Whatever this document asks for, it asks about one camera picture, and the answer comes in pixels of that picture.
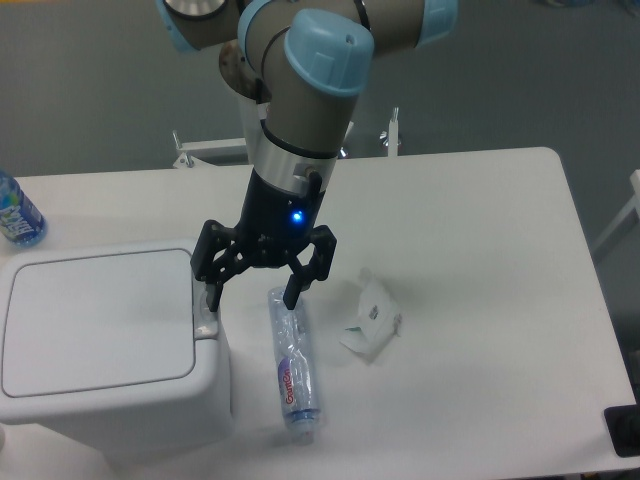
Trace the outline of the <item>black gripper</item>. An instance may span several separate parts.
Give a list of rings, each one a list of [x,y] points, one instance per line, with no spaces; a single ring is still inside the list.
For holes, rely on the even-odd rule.
[[[324,198],[321,186],[322,176],[314,169],[301,196],[280,190],[252,172],[237,226],[204,222],[190,265],[194,278],[206,284],[211,312],[219,311],[224,284],[250,267],[290,267],[283,294],[288,310],[295,309],[300,294],[313,281],[328,278],[337,239],[327,225],[314,226]],[[309,245],[313,252],[303,265],[298,255]]]

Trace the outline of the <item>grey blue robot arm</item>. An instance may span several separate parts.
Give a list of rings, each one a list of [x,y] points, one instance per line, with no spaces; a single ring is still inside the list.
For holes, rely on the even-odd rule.
[[[374,58],[450,33],[455,1],[160,1],[180,51],[236,41],[268,103],[249,139],[253,165],[232,228],[205,222],[191,267],[217,311],[224,285],[250,268],[288,266],[283,300],[330,272],[337,241],[321,203]]]

